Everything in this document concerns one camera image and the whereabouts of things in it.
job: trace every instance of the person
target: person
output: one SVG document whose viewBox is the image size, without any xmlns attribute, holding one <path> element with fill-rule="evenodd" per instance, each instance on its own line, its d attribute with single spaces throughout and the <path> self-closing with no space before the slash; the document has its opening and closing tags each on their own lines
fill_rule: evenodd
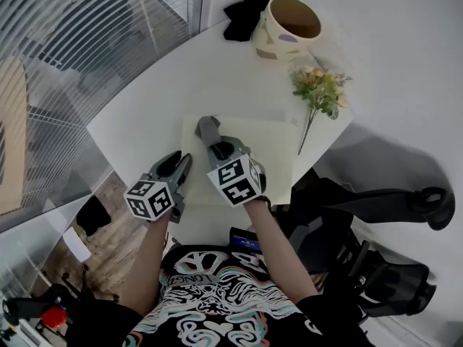
<svg viewBox="0 0 463 347">
<path fill-rule="evenodd" d="M 140 321 L 123 346 L 371 346 L 354 321 L 358 307 L 318 294 L 266 203 L 244 208 L 265 264 L 217 246 L 180 246 L 162 258 L 170 213 L 149 226 L 124 282 L 121 304 Z"/>
</svg>

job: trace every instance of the graphic print shirt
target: graphic print shirt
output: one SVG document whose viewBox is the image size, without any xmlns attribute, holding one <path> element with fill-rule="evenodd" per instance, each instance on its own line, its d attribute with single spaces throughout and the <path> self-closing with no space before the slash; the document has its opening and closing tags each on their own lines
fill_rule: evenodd
<svg viewBox="0 0 463 347">
<path fill-rule="evenodd" d="M 123 346 L 325 346 L 340 332 L 344 342 L 371 346 L 348 313 L 336 313 L 341 327 L 323 296 L 296 307 L 255 254 L 183 246 L 164 257 L 158 306 Z"/>
</svg>

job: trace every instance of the wooden floor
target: wooden floor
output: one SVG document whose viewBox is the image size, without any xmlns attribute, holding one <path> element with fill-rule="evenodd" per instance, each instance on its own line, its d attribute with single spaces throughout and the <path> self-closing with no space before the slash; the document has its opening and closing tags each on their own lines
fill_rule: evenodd
<svg viewBox="0 0 463 347">
<path fill-rule="evenodd" d="M 127 209 L 123 193 L 125 184 L 113 172 L 95 193 L 111 216 L 111 223 L 99 228 L 92 236 L 75 222 L 72 227 L 91 252 L 85 262 L 90 268 L 88 285 L 97 298 L 112 299 L 112 294 L 120 294 L 124 277 L 132 267 L 133 260 L 143 240 L 147 228 L 146 221 L 134 218 Z M 69 281 L 78 289 L 82 286 L 82 264 L 68 250 L 63 239 L 47 259 L 43 270 L 52 283 L 62 283 L 63 273 L 69 273 Z M 42 281 L 38 279 L 33 289 L 34 295 L 44 291 Z"/>
</svg>

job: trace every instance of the black cloth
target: black cloth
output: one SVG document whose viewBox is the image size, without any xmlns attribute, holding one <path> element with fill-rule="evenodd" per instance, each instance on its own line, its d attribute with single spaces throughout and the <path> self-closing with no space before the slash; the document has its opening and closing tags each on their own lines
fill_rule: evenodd
<svg viewBox="0 0 463 347">
<path fill-rule="evenodd" d="M 97 197 L 91 197 L 77 213 L 76 222 L 85 230 L 85 235 L 93 235 L 98 228 L 111 222 L 111 216 Z"/>
<path fill-rule="evenodd" d="M 87 322 L 85 345 L 331 346 L 341 340 L 371 346 L 353 322 L 355 305 L 327 296 L 294 305 L 252 253 L 228 247 L 178 247 L 164 257 L 159 280 L 158 306 L 150 314 L 133 317 L 124 307 L 96 312 L 104 326 Z M 121 338 L 122 331 L 131 328 L 125 340 Z"/>
<path fill-rule="evenodd" d="M 224 9 L 231 22 L 224 31 L 226 40 L 249 41 L 258 24 L 260 13 L 270 0 L 244 0 Z"/>
</svg>

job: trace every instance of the white board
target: white board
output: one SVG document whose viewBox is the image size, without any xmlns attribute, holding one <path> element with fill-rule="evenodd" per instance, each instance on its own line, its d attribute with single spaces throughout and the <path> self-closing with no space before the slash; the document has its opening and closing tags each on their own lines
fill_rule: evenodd
<svg viewBox="0 0 463 347">
<path fill-rule="evenodd" d="M 195 128 L 201 116 L 184 117 L 182 152 L 193 156 L 190 175 L 182 187 L 185 202 L 190 205 L 227 205 L 207 177 L 212 170 L 206 148 Z M 251 156 L 266 169 L 267 196 L 273 205 L 291 200 L 292 168 L 296 155 L 297 136 L 291 124 L 283 122 L 217 117 L 223 136 L 237 137 L 251 148 Z"/>
</svg>

